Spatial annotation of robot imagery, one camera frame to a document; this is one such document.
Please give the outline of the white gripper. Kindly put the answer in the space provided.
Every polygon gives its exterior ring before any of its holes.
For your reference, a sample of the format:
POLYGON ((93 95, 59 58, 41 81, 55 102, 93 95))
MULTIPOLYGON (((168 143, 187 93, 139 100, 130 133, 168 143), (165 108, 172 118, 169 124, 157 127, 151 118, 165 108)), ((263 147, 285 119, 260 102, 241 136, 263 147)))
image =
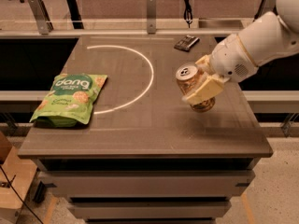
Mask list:
POLYGON ((258 71, 240 34, 227 36, 214 48, 210 58, 205 55, 195 64, 205 73, 182 97, 182 101, 188 105, 201 104, 220 94, 229 80, 241 82, 258 71), (217 74, 209 75, 212 73, 210 65, 217 74))

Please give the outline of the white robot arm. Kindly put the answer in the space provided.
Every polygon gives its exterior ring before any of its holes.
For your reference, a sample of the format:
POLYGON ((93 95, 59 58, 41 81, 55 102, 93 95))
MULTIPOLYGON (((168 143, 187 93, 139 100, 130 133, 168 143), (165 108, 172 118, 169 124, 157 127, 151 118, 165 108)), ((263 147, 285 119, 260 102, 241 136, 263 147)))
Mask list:
POLYGON ((276 9, 228 35, 195 63, 201 76, 182 97, 186 104, 209 100, 224 90, 225 83, 241 82, 266 63, 299 52, 299 0, 276 0, 276 9))

